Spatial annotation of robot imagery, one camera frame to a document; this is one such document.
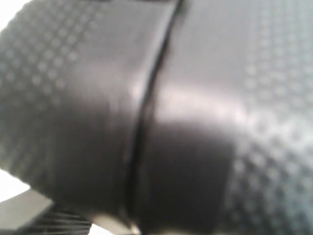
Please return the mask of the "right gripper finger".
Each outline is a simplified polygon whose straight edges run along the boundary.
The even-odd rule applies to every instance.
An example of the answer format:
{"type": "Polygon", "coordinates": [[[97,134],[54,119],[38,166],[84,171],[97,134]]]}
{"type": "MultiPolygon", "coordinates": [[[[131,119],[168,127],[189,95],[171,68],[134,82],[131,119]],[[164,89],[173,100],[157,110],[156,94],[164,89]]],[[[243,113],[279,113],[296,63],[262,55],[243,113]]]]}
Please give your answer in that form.
{"type": "Polygon", "coordinates": [[[0,203],[2,235],[88,235],[90,222],[29,189],[0,203]]]}

